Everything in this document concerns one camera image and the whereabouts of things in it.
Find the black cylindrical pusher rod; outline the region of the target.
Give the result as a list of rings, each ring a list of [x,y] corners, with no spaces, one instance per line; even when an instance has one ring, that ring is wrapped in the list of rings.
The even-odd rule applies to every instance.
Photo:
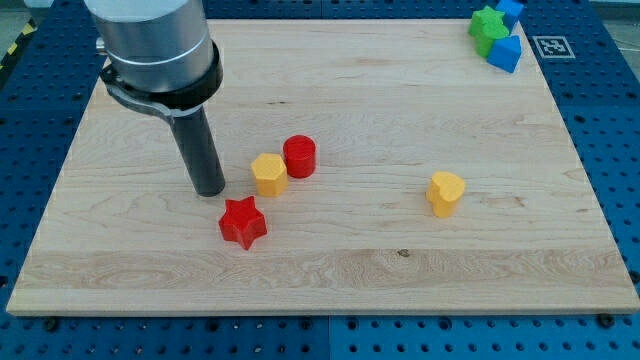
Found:
[[[196,193],[219,194],[226,182],[203,107],[173,110],[171,115],[170,129]]]

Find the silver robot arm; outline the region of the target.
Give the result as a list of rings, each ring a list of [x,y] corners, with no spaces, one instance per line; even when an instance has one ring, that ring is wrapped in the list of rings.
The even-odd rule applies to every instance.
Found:
[[[109,59],[101,71],[122,106],[166,122],[196,193],[225,187],[204,110],[220,88],[223,66],[199,0],[85,0]]]

